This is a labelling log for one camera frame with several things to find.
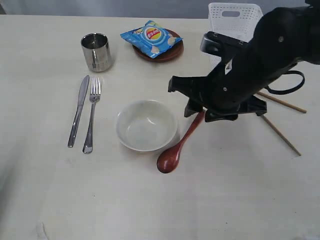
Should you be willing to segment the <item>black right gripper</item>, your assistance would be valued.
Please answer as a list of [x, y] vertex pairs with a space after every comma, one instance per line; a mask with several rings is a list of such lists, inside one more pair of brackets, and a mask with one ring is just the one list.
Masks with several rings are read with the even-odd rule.
[[237, 54], [229, 62], [220, 62], [206, 76], [173, 76], [168, 92], [188, 97], [184, 117], [194, 114], [206, 123], [235, 121], [238, 115], [267, 112], [267, 103], [254, 95], [268, 86], [266, 58], [256, 54]]

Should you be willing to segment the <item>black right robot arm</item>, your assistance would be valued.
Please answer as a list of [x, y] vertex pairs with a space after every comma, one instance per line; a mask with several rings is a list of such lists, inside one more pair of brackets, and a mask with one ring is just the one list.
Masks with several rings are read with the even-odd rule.
[[169, 92], [188, 97], [184, 116], [204, 112], [206, 122], [262, 116], [267, 104], [256, 97], [258, 91], [293, 74], [299, 62], [320, 63], [320, 3], [275, 8], [259, 20], [248, 42], [209, 31], [201, 50], [221, 58], [216, 67], [206, 76], [173, 76], [168, 83]]

